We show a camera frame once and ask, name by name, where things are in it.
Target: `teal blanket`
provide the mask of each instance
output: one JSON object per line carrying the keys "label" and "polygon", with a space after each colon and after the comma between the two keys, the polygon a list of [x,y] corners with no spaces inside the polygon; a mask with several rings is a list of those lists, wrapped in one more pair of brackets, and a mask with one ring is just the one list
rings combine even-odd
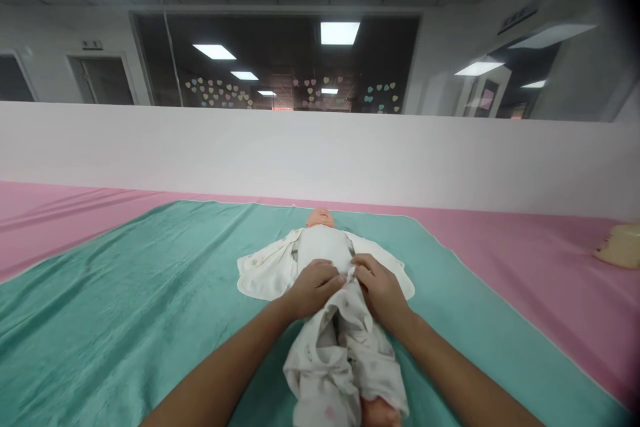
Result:
{"label": "teal blanket", "polygon": [[[0,286],[0,424],[136,426],[265,302],[236,288],[237,258],[305,225],[308,209],[178,201]],[[411,307],[549,426],[628,412],[415,220],[335,212],[336,227],[404,261]],[[291,425],[282,365],[292,325],[245,391],[234,426]],[[395,340],[407,426],[457,425]]]}

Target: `beige container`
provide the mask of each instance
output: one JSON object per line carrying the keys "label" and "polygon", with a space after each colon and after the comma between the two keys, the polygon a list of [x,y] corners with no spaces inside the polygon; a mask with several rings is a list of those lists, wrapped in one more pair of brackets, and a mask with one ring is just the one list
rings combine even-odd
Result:
{"label": "beige container", "polygon": [[640,269],[640,224],[615,226],[593,255],[618,267]]}

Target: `pink table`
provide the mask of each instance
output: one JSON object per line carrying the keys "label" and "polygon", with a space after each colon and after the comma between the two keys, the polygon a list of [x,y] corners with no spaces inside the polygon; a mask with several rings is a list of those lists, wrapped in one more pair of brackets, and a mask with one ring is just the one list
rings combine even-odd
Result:
{"label": "pink table", "polygon": [[613,220],[0,182],[0,282],[179,199],[415,218],[624,405],[640,398],[640,272],[591,257]]}

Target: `ceiling light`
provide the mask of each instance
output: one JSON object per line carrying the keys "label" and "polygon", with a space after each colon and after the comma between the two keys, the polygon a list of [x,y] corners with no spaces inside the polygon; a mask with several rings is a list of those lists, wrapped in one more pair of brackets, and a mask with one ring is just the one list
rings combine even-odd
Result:
{"label": "ceiling light", "polygon": [[235,57],[222,45],[194,45],[198,50],[214,60],[235,60]]}
{"label": "ceiling light", "polygon": [[530,83],[529,85],[523,85],[520,88],[542,88],[545,86],[546,80],[541,80],[539,82]]}
{"label": "ceiling light", "polygon": [[258,77],[253,75],[251,72],[231,72],[233,75],[238,77],[240,80],[258,80]]}
{"label": "ceiling light", "polygon": [[353,45],[360,22],[320,22],[323,45]]}
{"label": "ceiling light", "polygon": [[554,27],[543,30],[542,32],[532,37],[529,37],[526,40],[522,40],[522,42],[518,42],[510,46],[509,48],[541,49],[553,45],[554,43],[561,42],[562,40],[574,37],[580,33],[586,32],[587,30],[591,30],[592,28],[596,27],[597,25],[578,25],[575,23],[556,25]]}
{"label": "ceiling light", "polygon": [[504,65],[504,62],[476,62],[472,63],[465,69],[460,70],[456,75],[466,75],[467,77],[477,77],[483,73],[487,73],[489,70],[498,68]]}

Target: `doll face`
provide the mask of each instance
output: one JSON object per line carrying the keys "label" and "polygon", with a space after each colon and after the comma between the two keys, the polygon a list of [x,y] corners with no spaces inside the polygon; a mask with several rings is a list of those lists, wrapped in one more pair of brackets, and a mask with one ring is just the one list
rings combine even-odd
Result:
{"label": "doll face", "polygon": [[313,227],[314,225],[324,225],[333,228],[335,227],[335,220],[329,210],[318,208],[312,211],[309,218],[307,218],[307,227]]}

